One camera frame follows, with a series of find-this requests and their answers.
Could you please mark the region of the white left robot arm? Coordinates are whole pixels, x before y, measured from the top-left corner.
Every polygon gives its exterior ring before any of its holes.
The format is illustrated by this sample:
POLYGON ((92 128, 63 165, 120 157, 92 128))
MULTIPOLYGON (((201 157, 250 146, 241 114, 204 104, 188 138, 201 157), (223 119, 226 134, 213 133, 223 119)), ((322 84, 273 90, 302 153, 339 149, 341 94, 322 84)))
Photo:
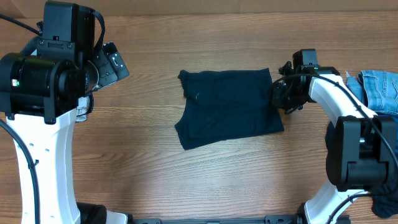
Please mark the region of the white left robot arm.
POLYGON ((22 223, 131 223, 130 214, 77 202, 72 168, 79 100, 128 75, 112 42, 75 54, 65 42, 41 40, 31 55, 3 56, 2 125, 16 148, 22 223))

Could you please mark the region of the black t-shirt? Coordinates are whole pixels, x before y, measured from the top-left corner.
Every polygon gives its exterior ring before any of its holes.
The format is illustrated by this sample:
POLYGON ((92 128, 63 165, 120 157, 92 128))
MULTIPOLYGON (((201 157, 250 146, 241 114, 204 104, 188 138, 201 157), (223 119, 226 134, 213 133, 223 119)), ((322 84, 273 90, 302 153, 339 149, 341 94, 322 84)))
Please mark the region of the black t-shirt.
POLYGON ((182 70, 178 79, 186 103, 175 129, 185 150, 284 130, 278 110, 269 101, 272 78, 267 68, 182 70))

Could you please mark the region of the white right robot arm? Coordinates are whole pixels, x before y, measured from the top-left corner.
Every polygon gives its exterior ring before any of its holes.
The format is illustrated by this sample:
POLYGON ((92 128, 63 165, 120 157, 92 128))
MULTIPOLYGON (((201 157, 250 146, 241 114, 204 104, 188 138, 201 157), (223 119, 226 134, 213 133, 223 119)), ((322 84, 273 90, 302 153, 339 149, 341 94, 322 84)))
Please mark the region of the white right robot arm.
POLYGON ((356 199, 397 192, 396 124, 366 108, 333 67, 289 64, 272 84, 272 104, 290 114, 316 102, 330 119, 327 181, 305 202, 298 223, 346 223, 340 215, 356 199))

